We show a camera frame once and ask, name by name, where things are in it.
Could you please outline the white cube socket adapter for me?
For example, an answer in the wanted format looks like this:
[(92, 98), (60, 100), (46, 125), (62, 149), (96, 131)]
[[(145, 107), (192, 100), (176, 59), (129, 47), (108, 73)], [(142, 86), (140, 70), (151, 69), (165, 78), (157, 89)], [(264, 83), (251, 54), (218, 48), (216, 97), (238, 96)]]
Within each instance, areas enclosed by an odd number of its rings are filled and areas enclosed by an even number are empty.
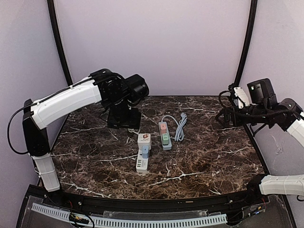
[(140, 133), (138, 134), (137, 144), (139, 150), (142, 150), (144, 146), (148, 146), (149, 150), (152, 147), (152, 139), (149, 133)]

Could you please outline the blue plug adapter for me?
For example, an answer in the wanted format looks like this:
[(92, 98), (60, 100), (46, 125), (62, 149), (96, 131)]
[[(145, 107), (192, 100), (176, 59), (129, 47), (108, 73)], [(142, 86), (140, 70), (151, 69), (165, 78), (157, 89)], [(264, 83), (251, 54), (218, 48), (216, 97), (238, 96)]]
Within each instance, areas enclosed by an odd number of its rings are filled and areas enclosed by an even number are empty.
[(142, 147), (142, 158), (143, 159), (148, 159), (149, 158), (149, 151), (150, 151), (150, 148), (148, 145), (145, 145)]

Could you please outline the pink plug adapter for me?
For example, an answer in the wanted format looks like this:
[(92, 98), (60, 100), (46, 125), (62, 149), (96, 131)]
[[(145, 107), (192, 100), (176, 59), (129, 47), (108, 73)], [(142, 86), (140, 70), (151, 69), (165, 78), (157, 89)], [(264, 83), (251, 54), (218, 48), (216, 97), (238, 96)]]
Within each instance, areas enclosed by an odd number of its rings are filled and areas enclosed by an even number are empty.
[(161, 132), (161, 134), (165, 134), (167, 132), (166, 123), (160, 123), (160, 132)]

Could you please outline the green plug adapter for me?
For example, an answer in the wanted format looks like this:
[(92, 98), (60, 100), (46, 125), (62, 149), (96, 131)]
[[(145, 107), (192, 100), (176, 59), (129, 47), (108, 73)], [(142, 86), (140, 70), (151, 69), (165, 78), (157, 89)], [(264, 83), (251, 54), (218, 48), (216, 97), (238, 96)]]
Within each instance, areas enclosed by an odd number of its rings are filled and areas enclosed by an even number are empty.
[(162, 145), (163, 146), (169, 146), (170, 145), (170, 136), (167, 133), (162, 134), (161, 136), (162, 136), (161, 137)]

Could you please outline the white power strip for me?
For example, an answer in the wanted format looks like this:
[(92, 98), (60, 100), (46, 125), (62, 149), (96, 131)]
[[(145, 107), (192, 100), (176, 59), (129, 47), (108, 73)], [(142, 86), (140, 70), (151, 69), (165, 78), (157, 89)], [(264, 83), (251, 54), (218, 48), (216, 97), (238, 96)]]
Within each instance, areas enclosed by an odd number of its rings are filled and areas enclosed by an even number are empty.
[(137, 160), (136, 160), (136, 171), (138, 173), (148, 173), (148, 165), (149, 164), (149, 158), (143, 159), (142, 158), (142, 151), (138, 150)]

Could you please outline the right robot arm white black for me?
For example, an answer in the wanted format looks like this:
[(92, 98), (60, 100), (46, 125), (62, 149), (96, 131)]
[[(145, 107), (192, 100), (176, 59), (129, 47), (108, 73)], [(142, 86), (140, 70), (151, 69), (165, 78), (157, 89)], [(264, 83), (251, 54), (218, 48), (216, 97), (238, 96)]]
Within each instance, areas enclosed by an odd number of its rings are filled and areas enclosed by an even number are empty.
[[(257, 137), (258, 148), (268, 170), (257, 174), (247, 184), (247, 192), (242, 201), (247, 206), (253, 206), (263, 195), (304, 195), (304, 167), (299, 161), (304, 157), (304, 112), (292, 99), (277, 102), (274, 96), (261, 98), (253, 104), (247, 104), (241, 98), (235, 105), (224, 104), (216, 120), (224, 126), (259, 125), (250, 129), (249, 134)], [(284, 165), (284, 162), (295, 162), (295, 168)]]

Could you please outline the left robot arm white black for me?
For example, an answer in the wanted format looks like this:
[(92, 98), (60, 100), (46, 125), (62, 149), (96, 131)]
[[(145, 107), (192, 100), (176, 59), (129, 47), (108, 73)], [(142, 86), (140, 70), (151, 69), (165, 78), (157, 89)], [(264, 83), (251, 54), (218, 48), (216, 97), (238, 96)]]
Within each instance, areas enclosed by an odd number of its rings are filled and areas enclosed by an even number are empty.
[(107, 127), (139, 129), (141, 112), (136, 106), (149, 95), (149, 88), (138, 74), (124, 78), (109, 69), (91, 73), (81, 81), (45, 98), (27, 100), (9, 119), (7, 136), (13, 118), (23, 112), (22, 128), (26, 153), (30, 155), (42, 179), (48, 199), (57, 207), (67, 203), (51, 157), (47, 127), (57, 119), (88, 105), (101, 103), (108, 112)]

